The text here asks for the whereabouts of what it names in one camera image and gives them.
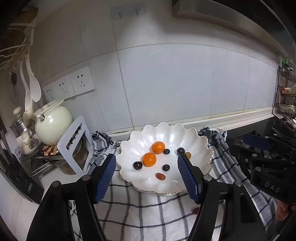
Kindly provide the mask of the right human hand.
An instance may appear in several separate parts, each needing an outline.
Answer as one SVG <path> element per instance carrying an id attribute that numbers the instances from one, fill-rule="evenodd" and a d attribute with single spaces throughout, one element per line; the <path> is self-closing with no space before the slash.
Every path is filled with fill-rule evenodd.
<path id="1" fill-rule="evenodd" d="M 275 213 L 276 220 L 283 221 L 289 215 L 288 205 L 278 201 L 277 202 L 277 209 Z"/>

